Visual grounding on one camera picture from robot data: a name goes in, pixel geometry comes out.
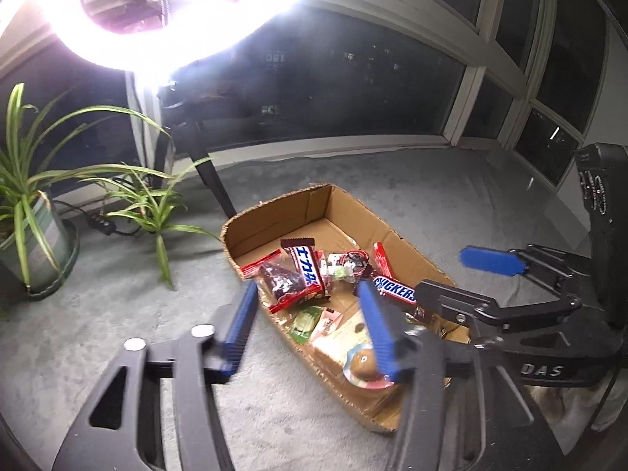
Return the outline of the red clear snack bag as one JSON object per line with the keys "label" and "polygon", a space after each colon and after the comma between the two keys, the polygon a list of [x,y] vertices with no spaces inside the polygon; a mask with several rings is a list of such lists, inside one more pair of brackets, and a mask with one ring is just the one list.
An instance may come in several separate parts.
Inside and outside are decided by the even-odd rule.
{"label": "red clear snack bag", "polygon": [[316,274],[297,271],[293,261],[281,249],[239,268],[244,279],[255,279],[267,295],[264,305],[276,314],[323,292]]}

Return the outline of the large Snickers bar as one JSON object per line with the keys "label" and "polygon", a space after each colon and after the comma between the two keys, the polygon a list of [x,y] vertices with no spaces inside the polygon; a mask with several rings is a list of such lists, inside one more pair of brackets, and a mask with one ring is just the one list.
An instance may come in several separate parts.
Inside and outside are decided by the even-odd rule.
{"label": "large Snickers bar", "polygon": [[411,307],[411,309],[420,309],[414,297],[414,289],[398,282],[397,279],[375,274],[374,276],[368,276],[366,281],[371,281],[378,293],[384,297],[394,299],[405,306]]}

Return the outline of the chocolate ball cup snack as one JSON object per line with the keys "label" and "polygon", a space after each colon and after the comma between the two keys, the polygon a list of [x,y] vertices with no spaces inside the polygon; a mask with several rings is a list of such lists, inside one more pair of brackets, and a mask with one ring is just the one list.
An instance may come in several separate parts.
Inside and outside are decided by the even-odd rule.
{"label": "chocolate ball cup snack", "polygon": [[385,390],[395,386],[379,371],[375,351],[369,343],[360,343],[347,353],[343,375],[351,385],[364,390]]}

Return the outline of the green flat snack packet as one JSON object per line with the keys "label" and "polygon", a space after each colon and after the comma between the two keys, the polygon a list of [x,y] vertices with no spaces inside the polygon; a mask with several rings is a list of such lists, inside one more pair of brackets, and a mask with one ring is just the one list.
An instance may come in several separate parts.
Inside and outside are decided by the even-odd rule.
{"label": "green flat snack packet", "polygon": [[295,317],[288,334],[298,345],[305,345],[315,329],[323,313],[321,306],[312,305],[301,309]]}

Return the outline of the red slim snack packet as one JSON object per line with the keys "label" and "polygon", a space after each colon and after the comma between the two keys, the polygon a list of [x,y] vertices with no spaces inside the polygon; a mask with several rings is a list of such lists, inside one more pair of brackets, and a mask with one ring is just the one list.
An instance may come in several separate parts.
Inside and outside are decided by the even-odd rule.
{"label": "red slim snack packet", "polygon": [[384,249],[383,243],[380,243],[380,241],[376,241],[372,245],[372,253],[374,253],[374,260],[379,273],[382,276],[393,279],[394,273],[391,267],[390,260],[387,257],[386,250]]}

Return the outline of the black white snack packet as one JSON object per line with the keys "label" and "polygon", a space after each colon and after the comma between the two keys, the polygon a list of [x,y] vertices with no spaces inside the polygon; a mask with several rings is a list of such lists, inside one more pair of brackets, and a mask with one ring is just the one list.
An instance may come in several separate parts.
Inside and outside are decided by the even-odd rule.
{"label": "black white snack packet", "polygon": [[341,253],[316,251],[320,273],[327,284],[344,281],[354,283],[369,265],[369,255],[363,250]]}

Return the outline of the small Snickers bar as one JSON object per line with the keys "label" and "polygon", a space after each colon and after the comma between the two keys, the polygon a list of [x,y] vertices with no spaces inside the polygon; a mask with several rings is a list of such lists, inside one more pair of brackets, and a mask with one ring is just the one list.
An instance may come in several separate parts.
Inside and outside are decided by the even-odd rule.
{"label": "small Snickers bar", "polygon": [[327,298],[328,288],[325,277],[320,272],[315,239],[313,237],[283,238],[280,240],[280,245],[292,258],[295,268],[305,280],[305,286],[316,286],[316,294],[320,298]]}

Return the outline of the brown cardboard box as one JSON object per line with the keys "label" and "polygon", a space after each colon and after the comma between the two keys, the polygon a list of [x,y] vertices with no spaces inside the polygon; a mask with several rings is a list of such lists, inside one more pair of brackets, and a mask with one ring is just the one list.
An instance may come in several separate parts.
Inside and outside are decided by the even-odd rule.
{"label": "brown cardboard box", "polygon": [[[333,184],[319,184],[289,192],[244,210],[228,220],[220,233],[224,251],[239,276],[244,268],[280,248],[283,238],[313,238],[325,252],[372,251],[382,243],[390,260],[394,279],[415,286],[424,279],[453,285],[453,281],[425,255],[401,237],[384,220],[348,192]],[[342,372],[347,352],[366,340],[367,330],[356,330],[362,322],[359,301],[353,286],[342,282],[328,299],[313,299],[343,314],[338,331],[329,345],[298,343],[288,331],[301,306],[272,314],[272,295],[259,287],[262,312],[272,321],[288,347],[301,363],[317,376],[356,420],[371,432],[390,433],[398,428],[403,389],[391,386],[367,390],[350,384]]]}

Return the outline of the small spider plant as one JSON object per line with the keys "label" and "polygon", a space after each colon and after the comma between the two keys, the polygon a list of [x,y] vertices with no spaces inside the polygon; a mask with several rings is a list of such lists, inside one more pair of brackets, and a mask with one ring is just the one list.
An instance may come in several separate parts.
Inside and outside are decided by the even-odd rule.
{"label": "small spider plant", "polygon": [[123,177],[87,177],[87,181],[91,181],[104,189],[106,198],[124,202],[123,208],[107,212],[106,217],[134,222],[142,231],[148,232],[154,237],[155,255],[157,255],[161,280],[171,290],[175,290],[175,284],[172,280],[165,235],[167,233],[184,233],[218,239],[217,235],[200,225],[172,222],[172,215],[177,210],[187,210],[183,196],[175,188],[190,171],[197,166],[205,166],[209,161],[209,157],[198,159],[174,177],[167,174],[165,177],[166,184],[160,188],[149,187],[139,175],[137,168],[128,169]]}

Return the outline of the white framed window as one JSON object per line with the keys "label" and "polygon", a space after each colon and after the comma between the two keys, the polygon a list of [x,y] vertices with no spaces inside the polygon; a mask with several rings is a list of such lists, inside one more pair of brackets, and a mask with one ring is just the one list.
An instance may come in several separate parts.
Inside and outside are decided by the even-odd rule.
{"label": "white framed window", "polygon": [[[116,24],[130,1],[83,4],[98,24]],[[64,167],[157,167],[169,151],[189,159],[157,97],[176,82],[195,103],[208,152],[497,148],[557,189],[574,182],[575,150],[601,136],[622,51],[599,0],[302,0],[157,86],[77,57],[26,6],[1,27],[1,85],[24,82],[35,105],[65,93],[67,111],[129,105],[169,133],[110,123],[64,151]]]}

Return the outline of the large potted spider plant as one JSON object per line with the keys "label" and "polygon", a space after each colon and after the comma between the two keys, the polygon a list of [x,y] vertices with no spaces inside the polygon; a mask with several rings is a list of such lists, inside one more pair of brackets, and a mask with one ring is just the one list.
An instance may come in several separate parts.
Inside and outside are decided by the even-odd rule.
{"label": "large potted spider plant", "polygon": [[[43,108],[24,102],[26,84],[19,82],[9,92],[5,107],[3,126],[4,144],[1,146],[1,221],[9,225],[9,234],[1,240],[2,250],[12,250],[17,261],[16,278],[20,280],[24,293],[31,297],[36,294],[35,273],[31,265],[34,251],[42,252],[46,263],[52,269],[52,278],[42,288],[48,289],[54,283],[66,279],[68,261],[53,250],[53,244],[46,237],[36,210],[46,210],[51,216],[55,208],[48,195],[49,187],[67,180],[85,180],[101,173],[138,173],[168,179],[168,173],[143,166],[101,163],[73,169],[52,169],[50,163],[69,141],[91,130],[94,126],[118,115],[136,119],[157,130],[164,136],[169,133],[164,126],[142,112],[110,104],[88,105],[67,113],[56,120],[47,120],[49,113],[60,102],[59,97],[48,102]],[[70,131],[42,159],[33,166],[35,153],[50,134],[67,123],[80,117],[98,114],[93,121],[82,122]]]}

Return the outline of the black tripod stand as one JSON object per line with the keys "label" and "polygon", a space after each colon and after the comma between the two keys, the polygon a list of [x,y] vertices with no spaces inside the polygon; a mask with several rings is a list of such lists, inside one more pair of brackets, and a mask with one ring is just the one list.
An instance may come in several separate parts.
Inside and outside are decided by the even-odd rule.
{"label": "black tripod stand", "polygon": [[227,218],[233,217],[236,214],[234,205],[203,145],[201,132],[204,126],[192,97],[176,82],[160,88],[157,97],[161,102],[162,116],[193,162],[202,183],[212,192]]}

